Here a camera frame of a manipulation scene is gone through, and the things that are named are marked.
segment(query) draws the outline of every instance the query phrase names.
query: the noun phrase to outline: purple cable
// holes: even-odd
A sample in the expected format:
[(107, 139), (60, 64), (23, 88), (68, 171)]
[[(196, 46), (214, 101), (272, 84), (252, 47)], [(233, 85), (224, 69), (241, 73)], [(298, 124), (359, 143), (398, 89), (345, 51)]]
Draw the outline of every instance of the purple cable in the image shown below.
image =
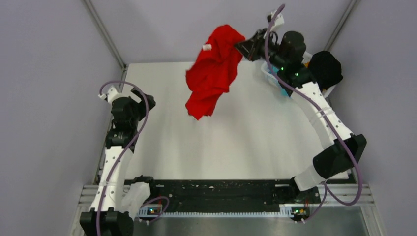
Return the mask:
[(146, 206), (146, 205), (148, 205), (148, 204), (150, 204), (150, 203), (153, 203), (153, 202), (155, 202), (156, 200), (159, 200), (159, 199), (165, 199), (165, 200), (167, 200), (167, 204), (165, 205), (165, 207), (164, 207), (164, 209), (161, 211), (161, 213), (155, 218), (155, 219), (153, 219), (153, 220), (151, 220), (151, 221), (149, 221), (149, 223), (152, 223), (152, 222), (154, 222), (154, 221), (156, 221), (157, 219), (159, 219), (161, 216), (162, 216), (162, 214), (167, 210), (167, 208), (168, 208), (168, 206), (169, 206), (169, 198), (167, 198), (167, 197), (165, 197), (165, 196), (160, 196), (160, 197), (156, 197), (156, 198), (153, 198), (153, 199), (151, 199), (151, 200), (149, 200), (149, 201), (147, 201), (147, 202), (145, 202), (145, 203), (143, 203), (143, 205), (141, 206), (141, 208), (143, 208), (144, 206)]
[[(271, 28), (272, 25), (275, 22), (276, 17), (278, 16), (279, 13), (281, 13), (281, 11), (284, 9), (285, 4), (282, 4), (277, 11), (275, 12), (274, 16), (271, 19), (271, 22), (268, 25), (268, 29), (266, 32), (267, 37), (265, 37), (265, 44), (264, 44), (264, 51), (265, 51), (265, 61), (268, 64), (268, 68), (270, 71), (273, 71), (273, 67), (271, 62), (269, 61), (269, 52), (268, 52), (268, 43), (269, 43), (269, 34), (271, 32)], [(305, 94), (303, 94), (302, 92), (294, 89), (293, 87), (291, 87), (289, 84), (287, 84), (286, 82), (284, 82), (277, 73), (272, 73), (272, 75), (274, 75), (274, 77), (280, 82), (280, 84), (284, 85), (287, 89), (291, 90), (292, 92), (295, 92), (296, 94), (300, 95), (302, 98), (306, 99), (308, 102), (310, 102), (318, 111), (320, 111), (320, 113), (322, 114), (323, 118), (325, 119), (326, 123), (328, 124), (328, 126), (330, 127), (330, 129), (333, 131), (334, 135), (337, 137), (337, 139), (339, 140), (340, 144), (342, 145), (342, 147), (346, 150), (350, 160), (353, 163), (353, 166), (356, 169), (357, 172), (357, 178), (358, 178), (358, 189), (357, 189), (357, 193), (355, 198), (349, 202), (346, 203), (340, 199), (338, 199), (336, 197), (335, 194), (332, 193), (332, 191), (329, 189), (329, 187), (327, 186), (327, 184), (324, 182), (323, 185), (325, 186), (325, 190), (328, 191), (330, 193), (330, 195), (336, 199), (336, 201), (338, 201), (340, 204), (343, 204), (345, 206), (352, 206), (355, 203), (357, 203), (359, 201), (360, 195), (362, 194), (362, 173), (360, 172), (359, 166), (357, 165), (357, 162), (352, 154), (352, 152), (349, 150), (348, 146), (346, 145), (346, 143), (343, 141), (342, 137), (340, 137), (339, 133), (336, 131), (336, 129), (333, 127), (333, 125), (331, 124), (330, 120), (327, 118), (326, 114), (323, 112), (323, 110), (320, 108), (319, 105), (317, 105), (317, 103), (315, 103), (312, 99), (310, 99), (308, 96), (306, 96)], [(323, 197), (322, 202), (320, 203), (319, 207), (314, 211), (314, 213), (310, 216), (312, 217), (318, 210), (319, 208), (321, 208), (321, 206), (323, 205), (325, 197)]]
[[(149, 114), (149, 104), (148, 104), (148, 101), (146, 100), (146, 96), (145, 96), (145, 94), (142, 92), (142, 90), (140, 90), (140, 88), (138, 88), (136, 85), (134, 85), (133, 83), (130, 83), (130, 82), (126, 82), (126, 81), (119, 81), (119, 80), (112, 80), (112, 81), (108, 81), (108, 82), (106, 82), (106, 83), (104, 83), (102, 86), (101, 86), (101, 88), (100, 88), (100, 95), (102, 95), (103, 94), (103, 88), (106, 86), (106, 85), (108, 85), (108, 84), (119, 84), (119, 83), (122, 83), (122, 84), (127, 84), (127, 85), (130, 85), (130, 86), (133, 86), (139, 93), (140, 93), (140, 95), (144, 98), (143, 100), (145, 101), (145, 107), (146, 107), (146, 113), (145, 113), (145, 119), (144, 119), (144, 122), (142, 123), (142, 126), (141, 126), (141, 128), (139, 129), (139, 131), (136, 133), (136, 135), (132, 138), (132, 140), (127, 144), (127, 146), (123, 149), (123, 151), (120, 153), (120, 155), (118, 156), (118, 158), (116, 159), (116, 161), (115, 161), (115, 163), (114, 163), (114, 165), (112, 166), (112, 168), (110, 169), (110, 171), (109, 171), (109, 175), (107, 176), (107, 178), (106, 178), (106, 182), (109, 182), (110, 181), (110, 178), (111, 178), (111, 176), (112, 176), (112, 174), (113, 174), (113, 171), (115, 170), (115, 168), (116, 168), (116, 166), (117, 166), (117, 164), (119, 163), (119, 161), (120, 161), (120, 159), (121, 159), (121, 157), (124, 155), (124, 153), (129, 149), (129, 147), (138, 139), (138, 137), (139, 137), (139, 134), (142, 132), (142, 130), (143, 130), (143, 128), (144, 128), (144, 126), (145, 126), (145, 124), (146, 124), (146, 121), (148, 120), (148, 114)], [(96, 226), (96, 229), (97, 229), (97, 236), (101, 236), (101, 229), (100, 229), (100, 212), (101, 212), (101, 207), (102, 207), (102, 205), (103, 205), (103, 200), (104, 200), (104, 193), (106, 192), (106, 190), (107, 190), (107, 186), (105, 185), (104, 187), (103, 187), (103, 190), (101, 191), (101, 195), (100, 195), (100, 200), (99, 200), (99, 202), (98, 202), (98, 209), (97, 209), (97, 218), (96, 218), (96, 220), (95, 220), (95, 226)]]
[(325, 203), (325, 199), (327, 197), (327, 189), (325, 188), (325, 194), (323, 196), (322, 201), (320, 202), (319, 206), (314, 210), (314, 212), (312, 214), (310, 214), (310, 216), (304, 220), (304, 223), (306, 223), (307, 221), (310, 221), (320, 210), (320, 208), (322, 208), (323, 203)]

